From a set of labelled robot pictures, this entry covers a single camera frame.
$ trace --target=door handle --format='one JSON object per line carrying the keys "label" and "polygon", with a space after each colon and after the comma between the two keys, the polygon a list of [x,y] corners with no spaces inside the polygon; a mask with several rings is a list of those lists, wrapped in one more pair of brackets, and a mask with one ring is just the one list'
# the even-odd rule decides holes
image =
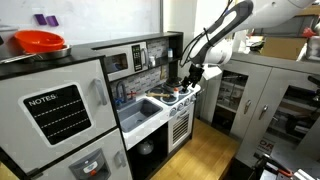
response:
{"label": "door handle", "polygon": [[104,90],[103,90],[101,79],[95,78],[94,79],[94,84],[96,85],[96,88],[98,90],[102,105],[103,106],[107,105],[107,97],[104,94]]}
{"label": "door handle", "polygon": [[247,114],[250,105],[251,105],[251,100],[248,100],[248,102],[246,103],[246,106],[244,107],[244,112],[243,112],[244,114]]}
{"label": "door handle", "polygon": [[149,68],[149,55],[148,55],[148,49],[147,48],[142,48],[141,51],[143,51],[144,54],[144,60],[145,63],[143,64],[144,66],[147,66]]}
{"label": "door handle", "polygon": [[264,114],[266,113],[266,111],[268,110],[268,105],[265,105],[262,109],[262,112],[260,114],[259,120],[261,120],[261,118],[264,116]]}
{"label": "door handle", "polygon": [[114,156],[114,161],[118,167],[126,167],[127,165],[124,155],[120,151],[118,151],[117,154]]}
{"label": "door handle", "polygon": [[179,118],[181,118],[182,116],[184,116],[187,112],[188,112],[188,111],[185,111],[185,112],[183,112],[182,114],[180,114],[177,119],[179,119]]}

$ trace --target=red bowl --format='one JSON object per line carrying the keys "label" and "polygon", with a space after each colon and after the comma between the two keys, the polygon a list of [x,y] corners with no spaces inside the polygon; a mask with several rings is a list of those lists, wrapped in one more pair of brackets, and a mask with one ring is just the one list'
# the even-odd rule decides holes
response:
{"label": "red bowl", "polygon": [[39,30],[18,31],[14,37],[27,53],[56,51],[62,49],[64,44],[61,36]]}

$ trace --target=knob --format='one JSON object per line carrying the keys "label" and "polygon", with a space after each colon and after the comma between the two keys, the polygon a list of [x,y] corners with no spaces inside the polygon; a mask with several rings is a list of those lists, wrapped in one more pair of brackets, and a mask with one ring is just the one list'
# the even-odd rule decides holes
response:
{"label": "knob", "polygon": [[195,96],[195,95],[192,95],[191,101],[192,101],[192,102],[195,102],[196,100],[197,100],[196,96]]}
{"label": "knob", "polygon": [[178,106],[178,111],[182,111],[183,108],[184,108],[184,105],[182,103],[180,103]]}
{"label": "knob", "polygon": [[184,102],[184,106],[188,106],[190,104],[190,100],[189,98],[186,99],[186,101]]}
{"label": "knob", "polygon": [[172,108],[172,109],[170,110],[169,116],[172,117],[172,116],[174,116],[174,115],[176,115],[176,114],[177,114],[177,109],[176,109],[176,108]]}

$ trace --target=faucet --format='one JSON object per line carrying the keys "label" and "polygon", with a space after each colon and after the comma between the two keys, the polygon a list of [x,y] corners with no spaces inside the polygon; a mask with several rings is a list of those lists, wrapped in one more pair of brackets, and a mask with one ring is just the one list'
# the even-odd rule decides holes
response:
{"label": "faucet", "polygon": [[127,98],[126,87],[125,87],[123,81],[119,81],[119,82],[117,83],[117,87],[116,87],[117,98],[118,98],[118,99],[120,98],[119,86],[122,86],[123,103],[126,103],[126,102],[128,101],[128,98]]}

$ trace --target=oven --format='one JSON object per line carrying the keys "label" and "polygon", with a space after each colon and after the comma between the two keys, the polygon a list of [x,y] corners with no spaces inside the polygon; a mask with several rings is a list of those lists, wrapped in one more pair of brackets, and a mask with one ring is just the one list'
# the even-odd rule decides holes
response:
{"label": "oven", "polygon": [[194,103],[174,115],[168,122],[168,152],[170,153],[189,137],[192,130]]}
{"label": "oven", "polygon": [[104,68],[109,81],[114,81],[148,69],[146,42],[127,44],[105,49],[96,49],[106,55]]}

